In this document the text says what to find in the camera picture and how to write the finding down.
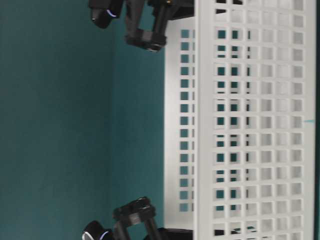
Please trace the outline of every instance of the square grid holes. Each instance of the square grid holes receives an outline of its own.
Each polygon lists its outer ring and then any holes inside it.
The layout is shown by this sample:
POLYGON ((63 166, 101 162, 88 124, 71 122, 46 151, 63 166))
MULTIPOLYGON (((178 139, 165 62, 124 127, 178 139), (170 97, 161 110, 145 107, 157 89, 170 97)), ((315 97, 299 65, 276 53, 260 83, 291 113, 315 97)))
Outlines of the square grid holes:
POLYGON ((212 236, 302 240, 305 0, 213 2, 212 236))
POLYGON ((178 211, 193 211, 195 161, 195 32, 180 31, 178 211))

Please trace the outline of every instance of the white plastic basket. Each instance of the white plastic basket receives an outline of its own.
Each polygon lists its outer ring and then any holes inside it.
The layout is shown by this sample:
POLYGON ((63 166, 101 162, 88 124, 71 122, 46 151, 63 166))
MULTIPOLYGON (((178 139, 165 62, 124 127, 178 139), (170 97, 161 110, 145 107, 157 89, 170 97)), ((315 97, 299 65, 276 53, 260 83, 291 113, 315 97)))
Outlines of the white plastic basket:
POLYGON ((167 35, 165 226, 312 240, 316 1, 196 1, 167 35))

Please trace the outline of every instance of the teal background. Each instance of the teal background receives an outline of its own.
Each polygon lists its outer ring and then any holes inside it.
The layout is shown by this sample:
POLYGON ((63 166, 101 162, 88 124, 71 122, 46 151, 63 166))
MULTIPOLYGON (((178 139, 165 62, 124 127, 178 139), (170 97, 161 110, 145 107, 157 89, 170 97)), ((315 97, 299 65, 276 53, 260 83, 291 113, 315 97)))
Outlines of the teal background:
POLYGON ((123 19, 98 29, 87 4, 0 1, 2 240, 79 240, 140 196, 163 224, 164 52, 127 46, 123 19))

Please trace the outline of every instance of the teal wall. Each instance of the teal wall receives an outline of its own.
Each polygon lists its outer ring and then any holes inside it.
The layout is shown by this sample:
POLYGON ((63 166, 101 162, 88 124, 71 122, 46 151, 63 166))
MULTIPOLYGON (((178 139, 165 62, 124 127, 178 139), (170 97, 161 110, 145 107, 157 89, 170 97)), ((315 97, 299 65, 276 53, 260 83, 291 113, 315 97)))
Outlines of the teal wall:
POLYGON ((79 240, 141 196, 162 225, 164 53, 127 46, 123 19, 96 28, 87 4, 0 1, 2 240, 79 240))
MULTIPOLYGON (((151 29, 151 8, 141 28, 151 29)), ((112 91, 112 206, 148 196, 163 226, 164 50, 148 52, 124 43, 124 20, 115 35, 112 91)), ((138 227, 132 239, 142 239, 138 227)))

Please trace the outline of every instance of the white plastic crate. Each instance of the white plastic crate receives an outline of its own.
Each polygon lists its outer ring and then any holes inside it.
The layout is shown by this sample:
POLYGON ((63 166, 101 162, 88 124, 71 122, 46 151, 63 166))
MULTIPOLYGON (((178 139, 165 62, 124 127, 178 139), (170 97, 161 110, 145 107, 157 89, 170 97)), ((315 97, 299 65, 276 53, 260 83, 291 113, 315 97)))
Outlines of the white plastic crate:
POLYGON ((167 35, 165 226, 313 239, 316 1, 196 1, 167 35))

